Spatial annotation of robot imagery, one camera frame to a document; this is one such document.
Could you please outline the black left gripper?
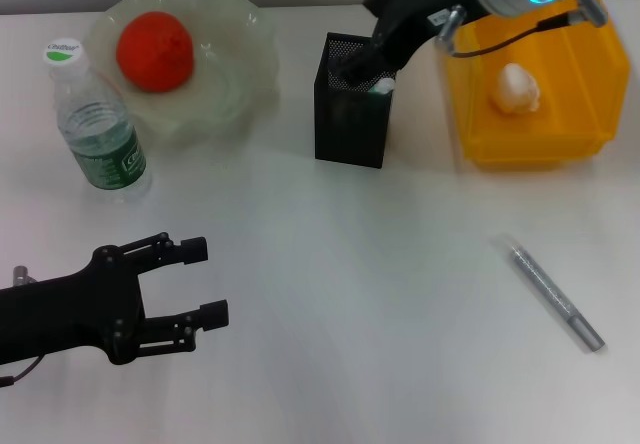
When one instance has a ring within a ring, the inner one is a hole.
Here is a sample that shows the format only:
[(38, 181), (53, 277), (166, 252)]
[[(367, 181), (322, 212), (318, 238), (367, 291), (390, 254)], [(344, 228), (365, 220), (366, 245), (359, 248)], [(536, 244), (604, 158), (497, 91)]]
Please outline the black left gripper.
[[(80, 271), (1, 291), (1, 363), (9, 364), (76, 347), (96, 347), (114, 364), (144, 318), (138, 274), (208, 259), (207, 241), (175, 243), (162, 232), (94, 251)], [(138, 357), (193, 352), (196, 333), (229, 325), (226, 300), (189, 312), (144, 319), (136, 331)]]

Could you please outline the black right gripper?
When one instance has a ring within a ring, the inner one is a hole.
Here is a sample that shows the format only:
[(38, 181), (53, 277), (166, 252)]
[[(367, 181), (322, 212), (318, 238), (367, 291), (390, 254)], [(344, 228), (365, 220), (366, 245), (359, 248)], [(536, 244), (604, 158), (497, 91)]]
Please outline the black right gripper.
[(439, 34), (435, 15), (456, 5), (465, 10), (468, 22), (483, 17), (478, 0), (363, 0), (377, 18), (371, 40), (335, 45), (335, 78), (344, 85), (360, 85), (402, 69), (425, 42)]

